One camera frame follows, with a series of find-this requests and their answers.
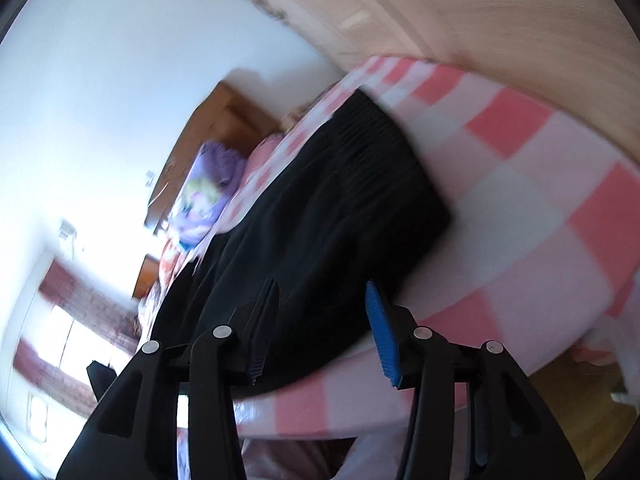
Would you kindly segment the black sweatpants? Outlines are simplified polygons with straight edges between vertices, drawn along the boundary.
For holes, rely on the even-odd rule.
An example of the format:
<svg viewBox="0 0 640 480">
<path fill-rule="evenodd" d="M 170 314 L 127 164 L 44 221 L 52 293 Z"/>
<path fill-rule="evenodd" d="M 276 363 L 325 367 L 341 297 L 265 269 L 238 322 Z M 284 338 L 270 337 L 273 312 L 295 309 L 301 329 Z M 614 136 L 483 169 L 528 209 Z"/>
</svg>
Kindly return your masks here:
<svg viewBox="0 0 640 480">
<path fill-rule="evenodd" d="M 152 335 L 167 347 L 190 344 L 275 282 L 280 306 L 262 372 L 235 395 L 292 385 L 360 341 L 367 284 L 397 298 L 452 220 L 405 133 L 356 90 L 240 223 L 178 274 Z"/>
</svg>

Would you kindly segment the wooden nightstand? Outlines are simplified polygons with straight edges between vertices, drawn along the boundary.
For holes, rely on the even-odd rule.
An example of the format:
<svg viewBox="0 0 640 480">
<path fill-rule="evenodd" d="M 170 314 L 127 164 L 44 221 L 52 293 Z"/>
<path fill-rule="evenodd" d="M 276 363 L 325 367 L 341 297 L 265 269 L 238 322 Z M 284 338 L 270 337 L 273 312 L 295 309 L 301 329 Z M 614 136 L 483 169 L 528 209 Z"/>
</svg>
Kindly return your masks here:
<svg viewBox="0 0 640 480">
<path fill-rule="evenodd" d="M 160 272 L 160 260 L 151 255 L 146 255 L 143 258 L 140 272 L 134 285 L 132 298 L 137 300 L 143 299 L 156 283 L 158 272 Z"/>
</svg>

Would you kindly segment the patterned maroon curtain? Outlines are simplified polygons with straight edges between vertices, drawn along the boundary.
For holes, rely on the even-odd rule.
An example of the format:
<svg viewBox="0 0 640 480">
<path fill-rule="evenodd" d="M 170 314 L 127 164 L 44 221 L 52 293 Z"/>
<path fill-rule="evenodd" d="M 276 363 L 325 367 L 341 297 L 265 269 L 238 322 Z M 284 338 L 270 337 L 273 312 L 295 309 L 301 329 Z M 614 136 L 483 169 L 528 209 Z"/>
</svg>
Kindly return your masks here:
<svg viewBox="0 0 640 480">
<path fill-rule="evenodd" d="M 96 406 L 92 362 L 122 370 L 138 348 L 136 300 L 119 295 L 65 260 L 49 263 L 29 298 L 12 356 L 18 376 L 72 413 Z"/>
</svg>

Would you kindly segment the folded purple floral quilt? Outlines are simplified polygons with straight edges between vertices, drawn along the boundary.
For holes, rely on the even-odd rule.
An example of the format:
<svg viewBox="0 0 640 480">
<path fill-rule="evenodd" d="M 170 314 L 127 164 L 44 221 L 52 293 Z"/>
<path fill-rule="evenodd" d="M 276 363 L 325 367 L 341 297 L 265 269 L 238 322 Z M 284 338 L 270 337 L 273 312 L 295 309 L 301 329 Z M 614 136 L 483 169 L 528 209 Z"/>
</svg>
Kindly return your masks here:
<svg viewBox="0 0 640 480">
<path fill-rule="evenodd" d="M 216 223 L 238 190 L 245 165 L 246 158 L 224 144 L 201 146 L 168 217 L 183 248 L 198 246 Z"/>
</svg>

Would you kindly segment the pink pillow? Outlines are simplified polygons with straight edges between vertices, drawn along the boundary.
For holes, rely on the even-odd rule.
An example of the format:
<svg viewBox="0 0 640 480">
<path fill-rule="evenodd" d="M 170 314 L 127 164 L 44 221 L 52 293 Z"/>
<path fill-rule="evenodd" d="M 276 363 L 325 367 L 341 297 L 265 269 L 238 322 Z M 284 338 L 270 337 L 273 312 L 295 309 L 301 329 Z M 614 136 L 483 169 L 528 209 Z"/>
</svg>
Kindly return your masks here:
<svg viewBox="0 0 640 480">
<path fill-rule="evenodd" d="M 247 185 L 247 182 L 250 180 L 252 175 L 265 165 L 266 161 L 270 159 L 271 154 L 282 142 L 283 138 L 284 134 L 282 132 L 270 134 L 270 136 L 266 136 L 265 139 L 262 139 L 256 148 L 254 148 L 254 151 L 250 153 L 250 156 L 248 156 L 246 160 L 245 169 L 241 179 L 241 188 Z"/>
</svg>

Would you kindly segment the light wood wardrobe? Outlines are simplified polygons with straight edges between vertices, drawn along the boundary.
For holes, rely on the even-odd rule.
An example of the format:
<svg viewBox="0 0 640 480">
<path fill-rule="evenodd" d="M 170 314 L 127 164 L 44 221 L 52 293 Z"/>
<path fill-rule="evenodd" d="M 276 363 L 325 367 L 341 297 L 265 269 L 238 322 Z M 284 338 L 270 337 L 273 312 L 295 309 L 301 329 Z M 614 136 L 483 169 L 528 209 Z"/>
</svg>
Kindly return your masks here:
<svg viewBox="0 0 640 480">
<path fill-rule="evenodd" d="M 639 151 L 639 0 L 250 0 L 335 66 L 457 65 L 552 102 Z"/>
</svg>

